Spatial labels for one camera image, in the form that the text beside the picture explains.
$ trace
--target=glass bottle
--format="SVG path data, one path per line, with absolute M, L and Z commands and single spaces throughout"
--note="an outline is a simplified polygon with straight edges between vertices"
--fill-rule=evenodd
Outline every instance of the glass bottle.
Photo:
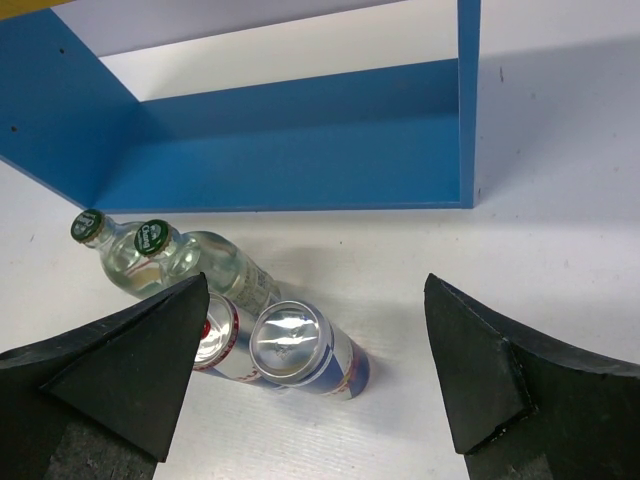
M 135 247 L 160 265 L 166 287 L 202 272 L 209 290 L 253 315 L 280 299 L 271 276 L 227 239 L 212 232 L 181 234 L 164 220 L 140 227 Z
M 118 224 L 99 210 L 85 210 L 71 224 L 71 237 L 100 254 L 109 280 L 134 297 L 148 298 L 164 289 L 159 266 L 133 245 L 143 222 Z

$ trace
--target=can lid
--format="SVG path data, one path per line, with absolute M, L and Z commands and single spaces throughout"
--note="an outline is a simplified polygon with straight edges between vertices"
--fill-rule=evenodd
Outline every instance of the can lid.
M 85 210 L 71 224 L 71 238 L 78 243 L 88 243 L 98 236 L 105 223 L 105 215 L 100 210 Z
M 169 224 L 156 218 L 142 224 L 136 232 L 133 245 L 141 255 L 152 257 L 166 248 L 170 238 Z
M 214 367 L 231 352 L 238 338 L 238 311 L 222 295 L 209 294 L 207 320 L 196 352 L 194 369 Z
M 322 360 L 325 322 L 320 312 L 302 302 L 284 301 L 267 308 L 256 321 L 249 345 L 258 371 L 282 385 L 303 381 Z

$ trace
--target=aluminum can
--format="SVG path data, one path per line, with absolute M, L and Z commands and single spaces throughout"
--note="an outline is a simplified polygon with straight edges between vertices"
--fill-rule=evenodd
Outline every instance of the aluminum can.
M 217 293 L 209 292 L 207 321 L 193 369 L 265 388 L 282 388 L 263 378 L 249 355 L 256 317 Z
M 369 381 L 369 359 L 313 305 L 283 301 L 258 317 L 249 351 L 267 380 L 348 400 Z

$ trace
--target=can label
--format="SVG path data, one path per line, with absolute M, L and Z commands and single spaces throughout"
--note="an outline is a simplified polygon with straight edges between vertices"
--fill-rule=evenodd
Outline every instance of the can label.
M 358 395 L 369 381 L 369 359 L 367 354 L 342 330 L 332 327 L 333 346 L 328 345 L 320 365 L 321 373 L 314 372 L 309 383 L 297 388 L 310 393 L 348 400 Z
M 244 285 L 240 293 L 232 300 L 247 312 L 253 315 L 260 315 L 262 310 L 272 302 L 272 291 L 274 289 L 275 281 L 271 278 L 271 275 L 247 257 Z

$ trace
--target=blue wooden board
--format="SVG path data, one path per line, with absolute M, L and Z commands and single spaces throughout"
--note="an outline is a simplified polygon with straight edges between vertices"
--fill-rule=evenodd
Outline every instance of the blue wooden board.
M 143 103 L 50 11 L 0 22 L 0 61 L 14 72 L 0 80 L 0 155 L 107 211 L 468 207 L 471 3 L 459 0 L 472 30 L 460 68 L 450 59 Z
M 138 101 L 50 10 L 0 22 L 0 156 L 92 205 Z

